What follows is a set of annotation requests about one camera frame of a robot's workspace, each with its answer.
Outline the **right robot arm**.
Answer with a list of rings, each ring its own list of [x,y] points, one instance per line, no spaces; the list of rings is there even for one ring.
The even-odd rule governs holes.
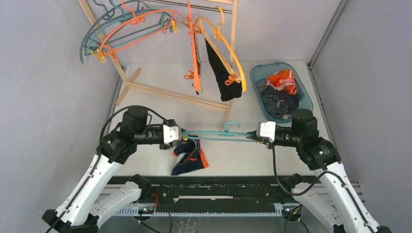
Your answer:
[[[289,127],[275,122],[259,123],[249,139],[265,144],[275,154],[276,146],[293,147],[313,172],[313,183],[298,174],[280,180],[274,177],[287,202],[297,201],[307,208],[331,233],[389,233],[366,209],[350,182],[341,157],[334,145],[319,136],[317,118],[308,109],[292,112]]]

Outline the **navy orange-trimmed underwear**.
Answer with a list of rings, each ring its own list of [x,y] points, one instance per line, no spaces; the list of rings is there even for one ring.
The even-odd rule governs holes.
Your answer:
[[[177,158],[172,166],[171,175],[178,176],[209,167],[205,154],[201,149],[200,140],[189,139],[186,143],[178,145],[173,150]]]

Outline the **orange hanger with clips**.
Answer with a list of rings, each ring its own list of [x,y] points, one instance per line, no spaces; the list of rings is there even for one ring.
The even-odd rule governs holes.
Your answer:
[[[199,33],[200,30],[194,25],[190,1],[187,2],[187,5],[188,5],[188,16],[186,17],[185,21],[182,22],[182,24],[189,29],[188,35],[190,36],[193,69],[189,70],[188,74],[186,74],[184,78],[187,80],[193,80],[192,86],[194,87],[194,90],[196,92],[200,90],[200,84],[199,84],[199,76],[197,73],[198,69],[196,65],[194,34]]]

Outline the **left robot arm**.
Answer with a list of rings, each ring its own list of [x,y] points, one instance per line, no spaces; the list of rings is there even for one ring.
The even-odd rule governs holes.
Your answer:
[[[92,162],[75,189],[60,206],[43,214],[47,232],[96,233],[126,205],[147,202],[152,196],[150,181],[138,174],[106,198],[97,198],[139,145],[168,150],[181,144],[182,132],[174,119],[148,107],[130,105],[117,110],[103,125]]]

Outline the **navy striped underwear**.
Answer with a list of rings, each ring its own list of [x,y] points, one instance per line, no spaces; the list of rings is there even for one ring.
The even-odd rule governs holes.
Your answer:
[[[274,94],[266,94],[261,97],[265,111],[271,116],[280,119],[288,119],[292,112],[298,108],[298,102],[293,98],[282,99]]]

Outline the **teal hanger with clips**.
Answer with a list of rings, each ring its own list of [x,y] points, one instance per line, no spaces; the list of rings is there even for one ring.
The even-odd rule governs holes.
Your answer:
[[[233,141],[233,142],[253,142],[253,133],[242,133],[230,131],[228,125],[235,125],[238,128],[241,124],[235,121],[227,121],[221,124],[223,131],[184,131],[181,133],[183,139],[209,140],[209,141]]]

